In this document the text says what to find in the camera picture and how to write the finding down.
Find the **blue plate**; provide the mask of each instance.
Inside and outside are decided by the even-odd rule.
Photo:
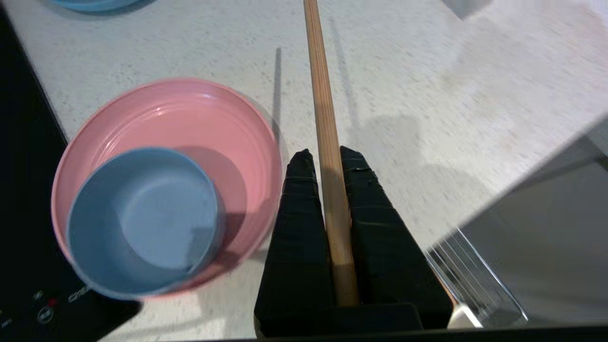
[[[167,148],[132,150],[98,168],[74,200],[72,266],[112,298],[165,293],[215,257],[224,216],[215,186],[190,158]]]
[[[105,12],[129,6],[140,0],[52,0],[59,6],[79,12]]]

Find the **wooden stick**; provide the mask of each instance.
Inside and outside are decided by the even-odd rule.
[[[325,45],[316,0],[304,0],[310,73],[313,79],[314,116],[321,165],[325,230],[330,243],[333,282],[339,306],[358,305],[357,279],[350,245],[350,214],[344,188],[342,159],[331,100]]]

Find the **white countertop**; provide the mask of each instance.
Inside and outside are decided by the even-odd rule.
[[[316,158],[300,0],[157,0],[115,16],[4,4],[70,138],[121,92],[189,76],[274,113],[284,163],[304,148]],[[340,142],[365,155],[423,248],[608,110],[605,2],[494,1],[466,21],[439,0],[319,6]],[[195,293],[146,302],[103,341],[252,337],[263,260],[261,251]]]

